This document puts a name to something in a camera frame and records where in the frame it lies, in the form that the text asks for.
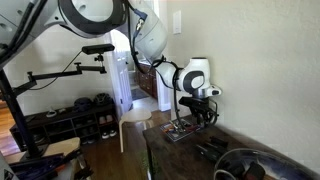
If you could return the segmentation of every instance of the white door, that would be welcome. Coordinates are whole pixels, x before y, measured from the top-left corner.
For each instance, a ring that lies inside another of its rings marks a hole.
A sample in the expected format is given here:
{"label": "white door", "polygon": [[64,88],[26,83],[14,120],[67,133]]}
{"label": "white door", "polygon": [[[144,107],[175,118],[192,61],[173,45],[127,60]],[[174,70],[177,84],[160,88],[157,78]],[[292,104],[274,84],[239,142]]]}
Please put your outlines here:
{"label": "white door", "polygon": [[108,59],[108,63],[110,67],[114,98],[119,119],[121,115],[129,111],[130,107],[132,106],[132,95],[129,83],[128,68],[126,64],[128,59],[127,53],[121,46],[121,44],[123,44],[120,43],[121,40],[117,38],[119,37],[118,34],[122,34],[114,31],[106,34],[104,39],[106,43],[111,43],[115,46],[115,50],[112,53],[112,57]]}

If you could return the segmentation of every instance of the white chair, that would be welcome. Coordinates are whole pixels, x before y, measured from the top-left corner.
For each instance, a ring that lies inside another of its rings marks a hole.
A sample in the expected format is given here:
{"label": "white chair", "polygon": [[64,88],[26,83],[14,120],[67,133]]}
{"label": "white chair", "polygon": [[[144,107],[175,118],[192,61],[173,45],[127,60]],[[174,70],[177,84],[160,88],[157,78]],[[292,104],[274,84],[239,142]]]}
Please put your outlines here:
{"label": "white chair", "polygon": [[151,112],[147,109],[141,109],[141,108],[132,109],[121,116],[121,119],[119,122],[121,153],[123,153],[122,124],[125,122],[141,122],[142,121],[144,130],[145,130],[147,128],[146,122],[151,118],[152,118]]}

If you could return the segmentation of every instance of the dark wooden table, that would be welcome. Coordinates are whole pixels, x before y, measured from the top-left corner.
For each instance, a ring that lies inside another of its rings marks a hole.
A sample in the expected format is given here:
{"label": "dark wooden table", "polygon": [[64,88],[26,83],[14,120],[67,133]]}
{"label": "dark wooden table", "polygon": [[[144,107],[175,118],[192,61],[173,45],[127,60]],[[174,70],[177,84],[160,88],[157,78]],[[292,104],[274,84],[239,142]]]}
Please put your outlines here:
{"label": "dark wooden table", "polygon": [[214,136],[229,142],[228,149],[246,147],[215,126],[197,131],[177,142],[171,141],[156,126],[143,131],[147,143],[151,178],[154,179],[151,153],[157,160],[166,179],[213,179],[214,163],[207,160],[195,148],[196,144],[209,141]]}

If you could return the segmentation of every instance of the light switch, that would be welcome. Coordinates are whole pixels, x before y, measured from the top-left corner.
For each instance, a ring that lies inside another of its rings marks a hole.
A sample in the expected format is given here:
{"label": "light switch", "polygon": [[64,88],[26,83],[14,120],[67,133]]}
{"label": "light switch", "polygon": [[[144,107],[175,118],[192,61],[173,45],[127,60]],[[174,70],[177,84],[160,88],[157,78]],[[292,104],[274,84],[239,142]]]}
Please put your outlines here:
{"label": "light switch", "polygon": [[173,34],[181,34],[181,11],[173,13]]}

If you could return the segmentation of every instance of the rug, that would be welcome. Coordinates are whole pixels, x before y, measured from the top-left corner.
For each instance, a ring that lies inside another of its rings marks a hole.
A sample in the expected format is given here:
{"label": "rug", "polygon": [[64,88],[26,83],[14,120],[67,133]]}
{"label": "rug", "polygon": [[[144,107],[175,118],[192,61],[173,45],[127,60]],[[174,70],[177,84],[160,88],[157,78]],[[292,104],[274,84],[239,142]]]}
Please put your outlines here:
{"label": "rug", "polygon": [[132,101],[148,97],[147,93],[143,92],[141,89],[131,90]]}

